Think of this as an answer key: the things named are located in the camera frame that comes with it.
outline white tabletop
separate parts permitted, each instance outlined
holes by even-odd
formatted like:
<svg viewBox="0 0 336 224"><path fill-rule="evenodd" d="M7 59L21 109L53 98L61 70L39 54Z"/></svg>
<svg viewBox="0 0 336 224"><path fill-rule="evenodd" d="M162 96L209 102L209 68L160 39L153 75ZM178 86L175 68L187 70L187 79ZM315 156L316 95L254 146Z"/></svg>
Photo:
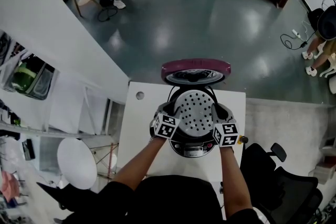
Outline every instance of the white tabletop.
<svg viewBox="0 0 336 224"><path fill-rule="evenodd" d="M166 102L172 86L131 82L129 86L118 150L117 167L123 167L149 142L149 123L157 107ZM136 94L144 93L138 100ZM237 120L240 135L245 131L246 95L242 92L215 91L219 103L231 109ZM234 146L238 164L242 160L242 145ZM222 181L222 167L219 148L215 147L207 155L199 158L185 158L173 151L167 141L159 151L148 174L183 175L197 177L209 182Z"/></svg>
<svg viewBox="0 0 336 224"><path fill-rule="evenodd" d="M91 188L97 178L97 166L91 150L76 138L65 138L58 146L57 161L65 179L79 189Z"/></svg>

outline round white table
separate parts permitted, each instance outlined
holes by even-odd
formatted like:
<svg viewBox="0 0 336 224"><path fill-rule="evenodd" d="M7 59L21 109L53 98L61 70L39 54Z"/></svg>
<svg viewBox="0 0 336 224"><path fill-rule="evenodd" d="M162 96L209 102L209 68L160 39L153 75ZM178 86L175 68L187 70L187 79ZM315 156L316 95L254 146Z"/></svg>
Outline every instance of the round white table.
<svg viewBox="0 0 336 224"><path fill-rule="evenodd" d="M65 138L57 149L58 166L65 179L79 189L91 188L97 178L97 166L91 150L76 138Z"/></svg>

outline power cord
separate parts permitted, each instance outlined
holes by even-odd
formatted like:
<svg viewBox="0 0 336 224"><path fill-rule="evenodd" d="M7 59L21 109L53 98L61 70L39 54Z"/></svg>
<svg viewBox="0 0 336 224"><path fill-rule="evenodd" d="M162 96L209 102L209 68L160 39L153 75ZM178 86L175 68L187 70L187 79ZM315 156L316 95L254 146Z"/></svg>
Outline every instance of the power cord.
<svg viewBox="0 0 336 224"><path fill-rule="evenodd" d="M106 12L106 19L101 19L101 15ZM118 9L115 7L107 7L103 8L97 15L97 20L100 21L101 23L107 22L110 20L111 17L113 17L115 14L118 13Z"/></svg>
<svg viewBox="0 0 336 224"><path fill-rule="evenodd" d="M282 44L283 44L287 49L290 49L290 50L298 50L298 49L301 49L301 48L303 48L303 47L305 47L305 46L307 45L308 40L315 34L315 32L314 32L313 34L311 34L311 36L310 36L309 38L307 38L306 41L303 41L303 43L300 45L300 47L295 48L295 49L293 49L293 44L292 44L292 42L291 42L290 40L283 40L282 37L285 36L285 37L289 37L289 38L291 38L291 39L297 39L297 38L298 38L297 36L295 36L295 37L291 37L291 36L289 36L289 35L287 35L287 34L282 34L282 35L280 36L280 39L281 39Z"/></svg>
<svg viewBox="0 0 336 224"><path fill-rule="evenodd" d="M329 6L328 6L327 4L324 3L324 1L326 1L326 0L323 0L323 1L322 1L321 8L323 9L323 5L325 5L325 6L327 6L327 7L329 8Z"/></svg>

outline grey floor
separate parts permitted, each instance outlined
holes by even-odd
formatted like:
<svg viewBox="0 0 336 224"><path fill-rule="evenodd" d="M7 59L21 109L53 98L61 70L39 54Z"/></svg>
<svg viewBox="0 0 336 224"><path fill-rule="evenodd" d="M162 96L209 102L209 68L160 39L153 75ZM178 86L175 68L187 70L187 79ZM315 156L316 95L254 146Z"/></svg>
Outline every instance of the grey floor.
<svg viewBox="0 0 336 224"><path fill-rule="evenodd" d="M284 9L267 0L124 2L126 9L104 23L92 2L81 7L83 18L72 1L67 5L133 81L163 83L160 67L167 61L215 58L232 65L231 76L217 89L246 92L248 98L336 104L327 79L306 75L312 63L301 57L306 48L289 50L280 41L292 29L305 38L301 21L308 19L297 0Z"/></svg>

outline cable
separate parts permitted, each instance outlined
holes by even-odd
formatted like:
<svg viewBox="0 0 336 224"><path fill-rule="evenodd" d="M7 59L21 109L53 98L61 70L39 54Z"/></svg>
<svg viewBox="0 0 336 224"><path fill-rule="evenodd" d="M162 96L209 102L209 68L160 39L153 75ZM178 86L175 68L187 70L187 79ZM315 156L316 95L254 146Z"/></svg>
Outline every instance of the cable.
<svg viewBox="0 0 336 224"><path fill-rule="evenodd" d="M315 34L315 32L313 33L313 34L311 34L311 36L307 39L307 41ZM281 42L282 42L282 44L287 48L287 49L290 49L290 50L298 50L298 49L301 49L301 48L303 48L305 45L307 45L307 41L303 41L303 43L300 45L300 47L298 47L298 48L296 48L296 49L293 49L293 44L292 44L292 42L290 41L290 40L283 40L282 39L282 37L283 36L286 36L286 37L289 37L289 38L291 38L291 39L296 39L296 38L298 38L298 37L291 37L291 36L289 36L289 35L287 35L287 34L282 34L281 36L280 36L280 39L281 39Z"/></svg>
<svg viewBox="0 0 336 224"><path fill-rule="evenodd" d="M169 101L170 95L172 94L172 91L173 91L174 88L175 88L175 86L173 86L173 88L170 90L169 95L168 95L167 102Z"/></svg>
<svg viewBox="0 0 336 224"><path fill-rule="evenodd" d="M107 12L106 12L106 14L107 14L106 19L100 19L99 16L100 16L103 12L105 12L105 11L107 11ZM117 13L118 13L117 8L112 8L112 7L103 8L103 9L98 13L98 15L97 15L97 20L100 21L101 23L106 22L106 21L110 20L110 18L113 17L113 16L114 16L115 14L117 14Z"/></svg>
<svg viewBox="0 0 336 224"><path fill-rule="evenodd" d="M324 3L324 1L326 1L326 0L322 0L322 5L321 5L322 9L323 9L323 5L326 5L327 7L329 7L327 4Z"/></svg>
<svg viewBox="0 0 336 224"><path fill-rule="evenodd" d="M300 39L301 39L302 41L307 42L307 41L308 41L308 34L307 34L307 32L308 32L308 28L307 28L303 23L306 23L306 24L309 25L309 26L311 26L311 24L308 23L308 22L306 22L305 20L303 20L301 23L302 23L302 26L306 29L306 31L305 31L304 33L305 33L305 35L307 36L307 39L306 39L306 40L303 40L302 38L300 38Z"/></svg>

